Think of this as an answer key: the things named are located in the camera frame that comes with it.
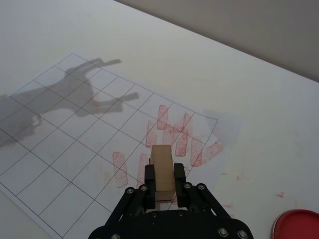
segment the robotic arm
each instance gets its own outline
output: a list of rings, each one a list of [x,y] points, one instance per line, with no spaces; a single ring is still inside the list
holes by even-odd
[[[187,210],[146,213],[155,208],[154,165],[146,165],[145,184],[127,188],[89,239],[253,239],[247,225],[232,219],[205,184],[186,182],[183,164],[174,164],[174,177],[178,207]]]

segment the red lid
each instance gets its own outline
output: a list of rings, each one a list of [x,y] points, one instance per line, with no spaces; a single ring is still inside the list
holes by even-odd
[[[272,239],[318,239],[319,214],[308,210],[291,210],[275,222]]]

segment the red rectangle print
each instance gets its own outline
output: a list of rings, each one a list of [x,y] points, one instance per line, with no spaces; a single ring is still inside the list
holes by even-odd
[[[184,132],[181,133],[176,140],[176,150],[175,150],[176,157],[184,157],[186,155],[187,142],[188,142],[187,134]]]
[[[158,123],[157,123],[158,130],[163,130],[165,125],[167,124],[167,120],[168,120],[167,109],[168,108],[165,105],[159,106]]]
[[[145,166],[150,163],[149,156],[147,154],[142,153],[140,156],[140,164],[139,164],[139,172],[138,172],[138,182],[136,188],[140,187],[144,183],[144,172]]]
[[[191,119],[191,115],[185,113],[184,114],[184,129],[183,132],[189,136],[193,135],[193,120]]]
[[[153,145],[156,144],[157,135],[156,132],[152,129],[153,124],[149,120],[148,122],[148,133],[146,135],[146,147],[152,148]]]
[[[172,145],[174,140],[174,128],[170,124],[166,124],[163,131],[162,144]]]
[[[191,149],[190,149],[190,165],[193,167],[198,167],[202,163],[202,149],[203,143],[192,138],[191,139]]]
[[[113,160],[113,164],[116,166],[114,167],[114,173],[117,172],[115,174],[116,187],[122,188],[128,184],[128,176],[126,174],[127,169],[126,169],[124,154],[122,154],[121,152],[113,152],[112,160]]]
[[[220,140],[206,147],[204,150],[204,155],[203,155],[203,164],[212,160],[217,154],[223,151],[223,149],[224,149],[224,143]]]

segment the paper sheet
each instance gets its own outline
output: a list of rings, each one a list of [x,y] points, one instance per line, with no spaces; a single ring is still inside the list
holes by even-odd
[[[73,53],[0,97],[0,188],[54,238],[103,225],[124,190],[143,184],[154,144],[170,144],[187,181],[212,190],[237,136],[231,117],[106,70],[117,63]]]

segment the white table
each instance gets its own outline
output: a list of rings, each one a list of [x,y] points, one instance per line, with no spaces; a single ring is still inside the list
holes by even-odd
[[[241,119],[213,193],[256,239],[287,209],[319,211],[318,83],[109,0],[2,1],[0,29],[0,95],[73,51],[120,59],[111,70]],[[1,194],[1,234],[44,238],[11,207]]]

